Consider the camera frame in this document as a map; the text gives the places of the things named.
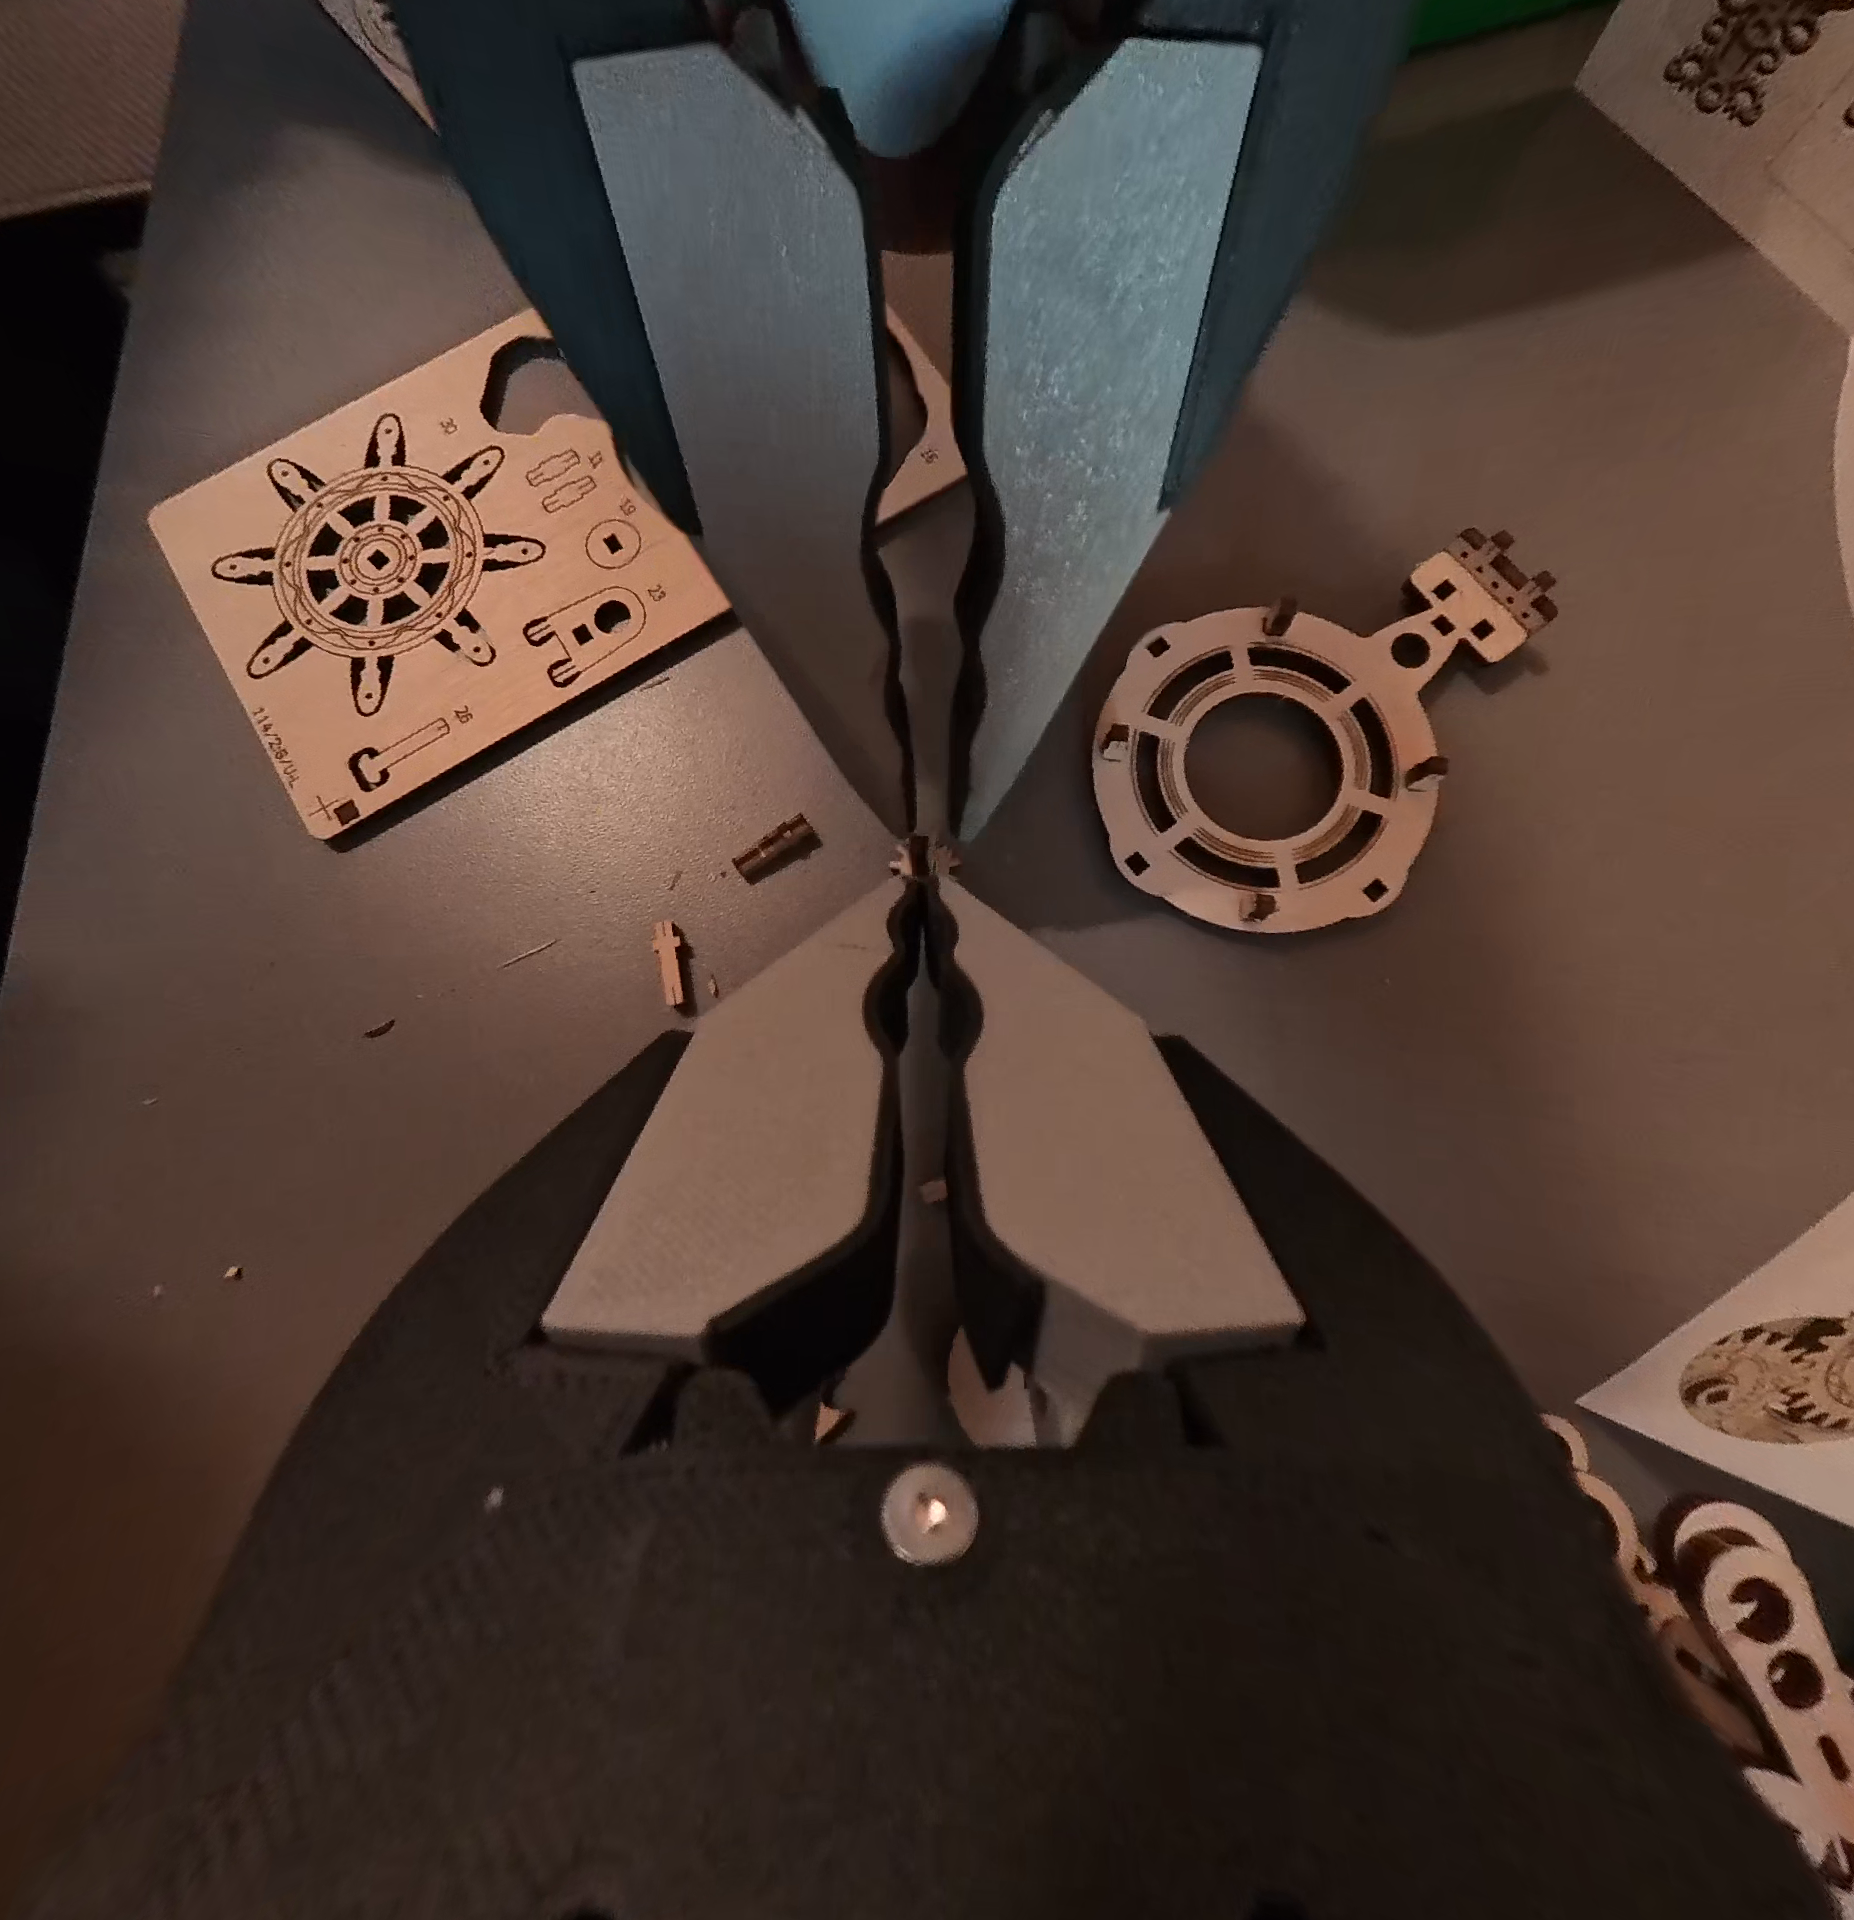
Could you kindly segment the round wooden frame with handle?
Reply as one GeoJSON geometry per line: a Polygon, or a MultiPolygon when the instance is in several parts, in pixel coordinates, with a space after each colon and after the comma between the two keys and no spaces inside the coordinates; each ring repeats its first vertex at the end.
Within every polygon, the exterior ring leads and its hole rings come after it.
{"type": "Polygon", "coordinates": [[[1559,616],[1555,575],[1514,565],[1510,533],[1465,527],[1402,586],[1377,633],[1298,610],[1208,610],[1144,633],[1092,735],[1113,864],[1177,915],[1259,937],[1391,907],[1425,852],[1450,762],[1428,687],[1458,650],[1504,661],[1559,616]],[[1229,828],[1193,792],[1193,735],[1222,709],[1278,702],[1328,742],[1332,803],[1288,836],[1229,828]]]}

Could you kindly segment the wooden clover-shaped model assembly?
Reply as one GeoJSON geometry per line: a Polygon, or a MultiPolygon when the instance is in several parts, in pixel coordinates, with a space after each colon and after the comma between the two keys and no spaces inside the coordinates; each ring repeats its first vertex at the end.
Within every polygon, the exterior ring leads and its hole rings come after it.
{"type": "Polygon", "coordinates": [[[1832,1911],[1854,1916],[1854,1676],[1778,1528],[1740,1503],[1683,1501],[1642,1530],[1593,1470],[1583,1435],[1555,1414],[1543,1424],[1599,1508],[1617,1576],[1687,1706],[1796,1835],[1832,1911]]]}

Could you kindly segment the wooden sheet with ship wheel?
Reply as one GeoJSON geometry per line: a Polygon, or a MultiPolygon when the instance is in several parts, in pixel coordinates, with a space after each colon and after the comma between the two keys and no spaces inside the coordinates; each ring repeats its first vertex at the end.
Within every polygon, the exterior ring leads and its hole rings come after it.
{"type": "Polygon", "coordinates": [[[485,422],[528,348],[529,308],[150,510],[322,842],[730,616],[591,409],[485,422]]]}

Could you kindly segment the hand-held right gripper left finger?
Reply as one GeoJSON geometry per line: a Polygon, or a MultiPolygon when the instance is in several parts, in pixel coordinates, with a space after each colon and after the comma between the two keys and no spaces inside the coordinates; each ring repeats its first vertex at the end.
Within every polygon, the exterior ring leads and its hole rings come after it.
{"type": "Polygon", "coordinates": [[[582,1235],[542,1338],[744,1374],[774,1412],[885,1328],[922,885],[880,882],[706,1012],[582,1235]]]}

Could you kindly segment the green plastic bin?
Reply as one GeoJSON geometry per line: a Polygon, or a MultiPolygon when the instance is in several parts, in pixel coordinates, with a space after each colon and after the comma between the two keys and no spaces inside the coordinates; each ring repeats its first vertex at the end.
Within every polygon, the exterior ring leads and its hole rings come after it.
{"type": "Polygon", "coordinates": [[[1613,3],[1414,3],[1404,50],[1408,57],[1420,57],[1559,17],[1610,9],[1613,3]]]}

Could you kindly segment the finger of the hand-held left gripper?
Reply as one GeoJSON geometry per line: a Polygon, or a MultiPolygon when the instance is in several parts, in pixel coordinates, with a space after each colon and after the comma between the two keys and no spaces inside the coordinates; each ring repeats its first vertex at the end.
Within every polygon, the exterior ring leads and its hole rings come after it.
{"type": "Polygon", "coordinates": [[[889,321],[838,93],[715,40],[575,62],[699,553],[848,787],[913,828],[898,616],[872,556],[889,321]]]}
{"type": "Polygon", "coordinates": [[[1262,50],[1127,37],[1069,62],[982,223],[979,474],[998,586],[959,836],[1036,756],[1155,544],[1262,50]]]}

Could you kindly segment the folded paper instruction sheet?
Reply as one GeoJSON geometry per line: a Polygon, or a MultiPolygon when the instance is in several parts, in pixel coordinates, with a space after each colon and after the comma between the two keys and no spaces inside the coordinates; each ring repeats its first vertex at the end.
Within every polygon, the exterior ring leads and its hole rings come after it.
{"type": "MultiPolygon", "coordinates": [[[[1577,89],[1848,336],[1832,510],[1854,620],[1854,3],[1621,3],[1577,89]]],[[[1854,1192],[1583,1406],[1854,1528],[1854,1192]]]]}

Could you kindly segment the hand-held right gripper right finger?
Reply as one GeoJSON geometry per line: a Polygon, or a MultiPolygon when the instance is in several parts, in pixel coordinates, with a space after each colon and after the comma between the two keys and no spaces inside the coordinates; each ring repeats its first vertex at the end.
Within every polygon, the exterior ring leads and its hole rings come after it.
{"type": "Polygon", "coordinates": [[[1307,1311],[1147,1024],[959,882],[928,958],[956,1308],[1036,1440],[1076,1442],[1113,1379],[1288,1346],[1307,1311]]]}

